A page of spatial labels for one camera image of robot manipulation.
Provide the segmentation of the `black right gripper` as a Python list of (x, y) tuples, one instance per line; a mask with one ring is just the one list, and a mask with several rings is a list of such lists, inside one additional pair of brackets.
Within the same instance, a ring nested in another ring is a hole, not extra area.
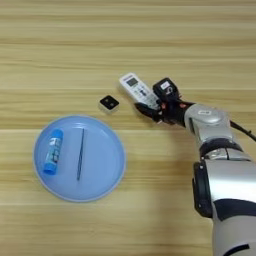
[(144, 103), (135, 103), (136, 109), (154, 122), (163, 121), (170, 125), (185, 126), (185, 113), (192, 106), (191, 102), (181, 100), (160, 101), (160, 110), (153, 109)]

